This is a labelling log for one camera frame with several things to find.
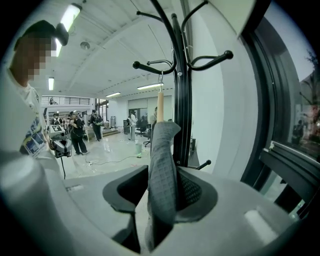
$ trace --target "coat rack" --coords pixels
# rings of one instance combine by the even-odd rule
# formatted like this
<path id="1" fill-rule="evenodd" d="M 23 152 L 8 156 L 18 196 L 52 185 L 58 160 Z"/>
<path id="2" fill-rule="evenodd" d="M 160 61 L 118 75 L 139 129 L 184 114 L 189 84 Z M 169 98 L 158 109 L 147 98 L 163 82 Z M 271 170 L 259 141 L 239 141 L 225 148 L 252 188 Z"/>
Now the coat rack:
<path id="1" fill-rule="evenodd" d="M 192 121 L 192 86 L 191 86 L 191 71 L 203 71 L 217 65 L 224 60 L 232 59 L 233 53 L 226 50 L 219 56 L 199 56 L 191 60 L 189 47 L 186 37 L 186 24 L 190 17 L 201 7 L 208 4 L 204 1 L 193 9 L 183 20 L 180 27 L 177 15 L 171 15 L 172 25 L 169 22 L 164 10 L 157 0 L 150 0 L 160 17 L 137 11 L 137 15 L 146 16 L 163 22 L 172 45 L 172 62 L 162 59 L 149 61 L 147 65 L 141 64 L 138 61 L 133 63 L 135 69 L 141 69 L 158 75 L 167 75 L 173 72 L 174 76 L 174 122 L 181 127 L 181 131 L 174 137 L 173 159 L 175 164 L 182 167 L 188 166 L 190 137 L 191 137 L 191 121 Z M 194 66 L 198 60 L 209 59 L 210 61 L 201 66 Z M 166 63 L 169 65 L 167 70 L 158 70 L 150 65 Z"/>

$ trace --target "black cap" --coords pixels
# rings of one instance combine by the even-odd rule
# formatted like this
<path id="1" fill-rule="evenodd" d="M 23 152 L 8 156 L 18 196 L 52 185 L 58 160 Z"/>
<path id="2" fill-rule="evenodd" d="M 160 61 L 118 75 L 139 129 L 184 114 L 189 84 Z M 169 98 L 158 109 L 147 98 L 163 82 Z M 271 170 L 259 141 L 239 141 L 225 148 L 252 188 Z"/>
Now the black cap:
<path id="1" fill-rule="evenodd" d="M 69 33 L 62 23 L 59 23 L 55 28 L 46 20 L 41 20 L 31 25 L 24 32 L 23 37 L 30 33 L 34 33 L 39 38 L 57 38 L 62 46 L 66 46 L 69 40 Z"/>

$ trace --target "gray cloth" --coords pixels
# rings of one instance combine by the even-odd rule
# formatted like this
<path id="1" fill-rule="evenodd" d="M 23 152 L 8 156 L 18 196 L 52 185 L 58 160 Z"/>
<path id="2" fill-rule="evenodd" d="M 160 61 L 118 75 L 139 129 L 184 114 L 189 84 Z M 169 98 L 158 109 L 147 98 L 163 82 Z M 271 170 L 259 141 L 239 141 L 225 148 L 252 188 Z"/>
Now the gray cloth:
<path id="1" fill-rule="evenodd" d="M 148 211 L 173 225 L 176 215 L 177 171 L 171 154 L 173 137 L 180 131 L 174 122 L 156 123 L 153 130 L 148 182 Z"/>

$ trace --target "floor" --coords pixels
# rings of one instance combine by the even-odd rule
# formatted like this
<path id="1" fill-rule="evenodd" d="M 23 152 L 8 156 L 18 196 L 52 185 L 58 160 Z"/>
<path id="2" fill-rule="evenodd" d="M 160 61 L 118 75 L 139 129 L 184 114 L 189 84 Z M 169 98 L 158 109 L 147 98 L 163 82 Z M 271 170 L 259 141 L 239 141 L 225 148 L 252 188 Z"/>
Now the floor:
<path id="1" fill-rule="evenodd" d="M 88 155 L 63 157 L 66 179 L 95 176 L 116 172 L 125 168 L 150 164 L 150 144 L 146 147 L 143 142 L 146 137 L 135 136 L 136 141 L 128 140 L 123 132 L 104 137 L 101 142 L 92 139 L 84 141 Z M 136 142 L 142 144 L 141 158 L 137 158 Z M 61 176 L 64 176 L 61 160 L 58 159 Z M 141 255 L 149 255 L 146 247 L 145 230 L 148 224 L 147 211 L 148 191 L 141 198 L 135 209 L 135 223 L 141 247 Z"/>

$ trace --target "ceiling light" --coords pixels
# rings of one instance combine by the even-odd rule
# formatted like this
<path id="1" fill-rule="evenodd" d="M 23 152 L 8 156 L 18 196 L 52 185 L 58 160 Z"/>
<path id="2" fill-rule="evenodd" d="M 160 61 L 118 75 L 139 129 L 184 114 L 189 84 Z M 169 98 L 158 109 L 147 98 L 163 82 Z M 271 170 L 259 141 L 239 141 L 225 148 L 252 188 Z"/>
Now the ceiling light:
<path id="1" fill-rule="evenodd" d="M 54 77 L 49 77 L 48 78 L 48 83 L 49 83 L 49 91 L 52 91 L 54 89 L 55 78 Z"/>
<path id="2" fill-rule="evenodd" d="M 74 22 L 76 17 L 79 15 L 81 9 L 82 9 L 81 6 L 77 5 L 76 3 L 72 3 L 67 7 L 60 21 L 64 25 L 66 31 L 69 31 L 69 29 L 72 26 L 72 23 Z M 58 39 L 55 39 L 55 43 L 56 43 L 56 57 L 58 57 L 60 54 L 62 45 Z"/>
<path id="3" fill-rule="evenodd" d="M 163 83 L 155 83 L 155 84 L 140 86 L 137 89 L 138 90 L 143 90 L 143 89 L 148 89 L 148 88 L 157 87 L 157 86 L 164 86 L 164 84 Z"/>
<path id="4" fill-rule="evenodd" d="M 113 93 L 113 94 L 107 95 L 106 97 L 108 98 L 108 97 L 112 97 L 112 96 L 115 96 L 115 95 L 118 95 L 118 94 L 120 94 L 120 92 L 116 92 L 116 93 Z"/>

